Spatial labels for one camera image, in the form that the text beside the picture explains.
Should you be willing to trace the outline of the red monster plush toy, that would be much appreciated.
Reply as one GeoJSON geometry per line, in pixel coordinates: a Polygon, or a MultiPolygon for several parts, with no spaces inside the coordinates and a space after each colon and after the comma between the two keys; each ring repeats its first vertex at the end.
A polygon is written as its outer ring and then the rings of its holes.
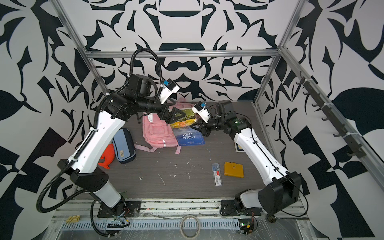
{"type": "Polygon", "coordinates": [[[106,149],[104,150],[101,159],[104,159],[102,163],[98,163],[100,167],[103,167],[104,169],[109,170],[110,164],[115,159],[115,149],[113,144],[109,144],[106,149]]]}

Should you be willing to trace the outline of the yellow tape piece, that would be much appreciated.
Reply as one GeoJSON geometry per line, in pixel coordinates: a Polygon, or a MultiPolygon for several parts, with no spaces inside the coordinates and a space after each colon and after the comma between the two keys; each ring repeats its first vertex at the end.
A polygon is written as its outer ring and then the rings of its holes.
{"type": "Polygon", "coordinates": [[[80,215],[75,215],[75,216],[70,216],[66,220],[66,224],[74,224],[78,223],[80,221],[81,216],[80,215]]]}

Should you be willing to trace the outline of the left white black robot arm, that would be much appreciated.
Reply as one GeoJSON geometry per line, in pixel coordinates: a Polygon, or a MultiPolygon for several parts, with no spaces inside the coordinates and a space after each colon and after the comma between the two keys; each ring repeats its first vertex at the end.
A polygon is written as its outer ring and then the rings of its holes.
{"type": "Polygon", "coordinates": [[[37,211],[40,213],[52,212],[74,197],[82,193],[90,193],[97,202],[101,203],[103,210],[107,210],[110,215],[122,215],[127,207],[125,200],[111,184],[108,174],[99,168],[99,159],[118,130],[131,116],[139,112],[157,114],[167,124],[183,118],[185,114],[182,111],[177,108],[170,109],[166,103],[168,98],[178,90],[179,86],[175,82],[164,80],[159,57],[154,51],[147,48],[136,50],[131,56],[130,73],[126,82],[102,99],[97,107],[94,123],[87,138],[67,160],[59,162],[58,166],[61,170],[40,193],[36,203],[37,211]],[[145,77],[133,73],[135,58],[141,52],[151,54],[157,62],[160,89],[156,90],[154,97],[150,97],[149,92],[144,89],[145,77]],[[82,190],[52,207],[43,207],[43,199],[48,190],[63,174],[70,175],[70,179],[82,190]]]}

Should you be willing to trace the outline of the blue animal farm book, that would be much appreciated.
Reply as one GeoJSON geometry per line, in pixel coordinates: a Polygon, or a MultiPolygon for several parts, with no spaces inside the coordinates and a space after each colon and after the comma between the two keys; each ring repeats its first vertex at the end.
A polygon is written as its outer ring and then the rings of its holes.
{"type": "Polygon", "coordinates": [[[197,122],[197,117],[191,108],[182,109],[186,115],[177,122],[170,124],[179,146],[204,145],[205,140],[199,131],[192,129],[191,125],[197,122]]]}

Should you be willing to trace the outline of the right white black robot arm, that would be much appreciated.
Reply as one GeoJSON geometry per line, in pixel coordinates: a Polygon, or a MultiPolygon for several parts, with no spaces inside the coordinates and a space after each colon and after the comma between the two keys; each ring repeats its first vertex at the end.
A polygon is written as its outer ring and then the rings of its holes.
{"type": "Polygon", "coordinates": [[[245,115],[235,112],[231,101],[214,105],[212,115],[206,103],[198,102],[192,108],[200,118],[192,126],[207,137],[212,131],[223,131],[238,144],[258,170],[265,187],[247,190],[238,195],[240,209],[262,208],[268,215],[283,211],[296,203],[301,192],[302,179],[296,172],[289,172],[269,152],[257,137],[252,122],[245,115]]]}

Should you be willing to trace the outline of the dark blue notebook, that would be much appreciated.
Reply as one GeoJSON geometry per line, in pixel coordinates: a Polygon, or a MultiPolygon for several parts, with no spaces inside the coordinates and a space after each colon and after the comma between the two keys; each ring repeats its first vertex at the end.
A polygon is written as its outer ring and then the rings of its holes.
{"type": "Polygon", "coordinates": [[[237,153],[244,152],[244,149],[237,143],[235,143],[235,150],[237,153]]]}

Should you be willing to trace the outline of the pink student backpack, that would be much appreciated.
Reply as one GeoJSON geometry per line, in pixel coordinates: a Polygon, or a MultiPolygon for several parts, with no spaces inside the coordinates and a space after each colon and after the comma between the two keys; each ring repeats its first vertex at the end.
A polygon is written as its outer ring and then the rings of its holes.
{"type": "Polygon", "coordinates": [[[143,137],[152,148],[135,144],[136,150],[152,153],[160,148],[177,147],[175,154],[179,155],[181,152],[182,147],[179,146],[171,126],[160,120],[157,114],[144,116],[143,137]]]}

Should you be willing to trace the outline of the clear pen refill box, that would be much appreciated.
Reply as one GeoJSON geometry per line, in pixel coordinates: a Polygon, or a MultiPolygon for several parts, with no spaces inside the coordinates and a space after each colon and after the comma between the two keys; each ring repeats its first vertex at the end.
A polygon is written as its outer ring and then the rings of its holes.
{"type": "Polygon", "coordinates": [[[216,187],[222,186],[220,165],[218,163],[212,164],[212,171],[213,171],[215,186],[216,187]]]}

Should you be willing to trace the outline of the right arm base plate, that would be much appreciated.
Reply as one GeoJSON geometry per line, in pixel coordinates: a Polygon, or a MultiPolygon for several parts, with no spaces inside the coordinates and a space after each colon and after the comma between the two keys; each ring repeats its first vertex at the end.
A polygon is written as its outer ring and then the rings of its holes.
{"type": "Polygon", "coordinates": [[[228,216],[260,216],[262,208],[238,208],[235,200],[221,200],[220,215],[228,216]]]}

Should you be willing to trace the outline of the roll of clear tape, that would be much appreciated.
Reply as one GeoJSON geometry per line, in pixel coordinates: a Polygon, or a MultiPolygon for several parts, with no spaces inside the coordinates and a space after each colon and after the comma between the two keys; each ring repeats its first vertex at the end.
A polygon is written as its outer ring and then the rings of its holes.
{"type": "Polygon", "coordinates": [[[196,216],[186,215],[182,218],[182,221],[180,223],[180,232],[185,239],[194,240],[200,234],[200,231],[201,231],[201,222],[196,216]],[[195,229],[196,232],[194,235],[190,236],[186,234],[185,229],[187,230],[195,229]]]}

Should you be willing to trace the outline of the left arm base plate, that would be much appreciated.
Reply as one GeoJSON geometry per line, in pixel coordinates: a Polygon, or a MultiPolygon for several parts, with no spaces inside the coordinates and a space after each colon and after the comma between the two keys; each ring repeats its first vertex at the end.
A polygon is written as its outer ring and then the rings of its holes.
{"type": "Polygon", "coordinates": [[[131,218],[136,217],[140,213],[141,201],[119,201],[113,208],[108,207],[105,203],[101,202],[98,218],[131,218]]]}

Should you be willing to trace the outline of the blue pencil case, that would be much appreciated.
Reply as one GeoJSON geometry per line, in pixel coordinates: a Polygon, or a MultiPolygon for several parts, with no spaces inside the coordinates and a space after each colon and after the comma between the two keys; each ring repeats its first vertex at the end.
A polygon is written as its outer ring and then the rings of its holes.
{"type": "Polygon", "coordinates": [[[122,128],[112,139],[115,156],[120,164],[127,164],[136,158],[136,149],[131,132],[122,128]]]}

